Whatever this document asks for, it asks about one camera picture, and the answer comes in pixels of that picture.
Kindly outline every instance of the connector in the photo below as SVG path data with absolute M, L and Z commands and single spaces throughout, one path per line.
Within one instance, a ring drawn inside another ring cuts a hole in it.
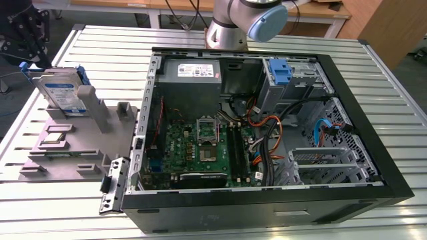
M 340 129 L 345 133 L 351 133 L 355 130 L 355 127 L 351 124 L 343 123 L 341 126 L 340 126 Z
M 323 132 L 331 136 L 339 134 L 340 127 L 339 126 L 321 126 Z

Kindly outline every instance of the metal workbench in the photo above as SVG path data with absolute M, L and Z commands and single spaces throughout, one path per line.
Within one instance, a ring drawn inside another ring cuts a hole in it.
M 70 32 L 53 64 L 81 64 L 105 104 L 125 100 L 137 107 L 153 46 L 202 48 L 204 33 L 85 26 Z M 267 43 L 248 41 L 248 46 L 257 51 L 331 55 L 415 197 L 340 224 L 170 233 L 160 238 L 425 239 L 427 117 L 371 47 L 356 40 L 297 36 L 277 36 Z M 36 90 L 0 144 L 0 181 L 18 178 L 20 165 L 48 119 L 46 105 Z M 0 184 L 0 234 L 5 234 L 0 239 L 142 237 L 124 214 L 98 216 L 98 189 L 97 182 Z

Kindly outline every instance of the table leg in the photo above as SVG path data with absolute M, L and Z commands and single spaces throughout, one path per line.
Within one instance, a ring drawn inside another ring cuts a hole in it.
M 160 11 L 158 9 L 148 9 L 149 25 L 152 29 L 160 29 Z
M 335 21 L 332 22 L 332 24 L 328 26 L 327 32 L 324 34 L 324 38 L 327 39 L 335 39 L 341 27 L 344 25 L 345 19 L 344 18 L 337 18 L 335 19 Z

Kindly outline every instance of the sticker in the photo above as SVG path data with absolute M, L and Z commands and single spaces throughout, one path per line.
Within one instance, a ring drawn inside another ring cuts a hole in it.
M 259 114 L 260 111 L 261 111 L 256 106 L 253 106 L 252 110 L 253 110 L 253 112 L 256 112 L 257 114 Z
M 345 16 L 345 15 L 333 15 L 333 18 L 336 18 L 336 19 L 347 19 L 348 16 Z
M 180 64 L 177 66 L 178 77 L 213 77 L 212 64 Z
M 255 172 L 255 179 L 263 180 L 263 173 L 261 172 Z
M 146 7 L 146 4 L 137 4 L 137 3 L 128 3 L 126 4 L 129 7 L 141 7 L 141 8 L 145 8 Z
M 70 83 L 44 84 L 49 97 L 68 116 L 82 116 L 86 106 L 77 98 L 77 88 Z

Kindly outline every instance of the blue hard drive label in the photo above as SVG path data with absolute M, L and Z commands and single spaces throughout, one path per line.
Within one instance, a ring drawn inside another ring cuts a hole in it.
M 46 83 L 44 84 L 48 88 L 64 88 L 64 89 L 72 89 L 74 85 L 68 83 Z
M 77 98 L 77 85 L 70 83 L 45 83 L 45 91 L 68 116 L 82 116 L 86 112 L 86 106 Z

